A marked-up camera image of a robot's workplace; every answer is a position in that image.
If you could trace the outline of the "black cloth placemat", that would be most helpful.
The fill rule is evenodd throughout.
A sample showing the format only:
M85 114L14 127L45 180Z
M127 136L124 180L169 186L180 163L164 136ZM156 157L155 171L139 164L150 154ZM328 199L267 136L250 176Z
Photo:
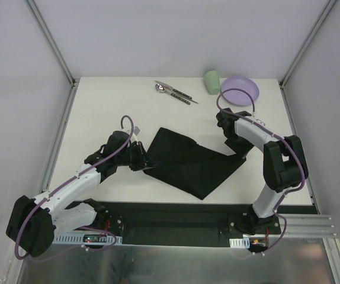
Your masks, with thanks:
M203 200L246 161L199 145L167 128L158 129L147 151L156 167L144 173Z

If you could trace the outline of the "purple plate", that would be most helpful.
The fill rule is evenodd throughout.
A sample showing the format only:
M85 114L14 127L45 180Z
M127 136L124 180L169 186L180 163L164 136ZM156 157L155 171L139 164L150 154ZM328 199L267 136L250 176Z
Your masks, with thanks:
M224 99L236 106L247 107L259 98L259 87L249 78L232 76L223 81L221 91Z

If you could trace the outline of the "green cup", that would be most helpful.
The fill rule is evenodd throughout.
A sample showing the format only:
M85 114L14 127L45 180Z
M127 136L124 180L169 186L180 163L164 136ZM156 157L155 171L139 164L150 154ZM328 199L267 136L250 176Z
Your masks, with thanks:
M210 70L204 74L204 84L210 95L220 92L220 78L216 70Z

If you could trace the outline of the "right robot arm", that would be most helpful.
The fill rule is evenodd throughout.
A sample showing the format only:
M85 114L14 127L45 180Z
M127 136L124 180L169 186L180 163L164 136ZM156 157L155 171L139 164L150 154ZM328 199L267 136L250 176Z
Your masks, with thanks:
M226 137L225 144L240 158L246 158L254 147L262 153L265 185L248 212L234 221L238 231L259 234L275 217L286 195L300 190L309 176L301 140L296 135L273 133L246 111L221 109L216 119Z

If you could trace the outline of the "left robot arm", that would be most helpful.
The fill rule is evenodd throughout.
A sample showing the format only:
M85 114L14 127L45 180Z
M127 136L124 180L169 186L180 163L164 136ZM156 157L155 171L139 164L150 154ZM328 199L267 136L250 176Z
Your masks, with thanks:
M33 198L18 198L6 229L16 248L38 257L61 234L81 227L105 230L107 210L101 203L88 198L73 208L68 206L85 192L96 190L119 167L134 172L156 167L137 138L139 132L138 127L114 131L67 181Z

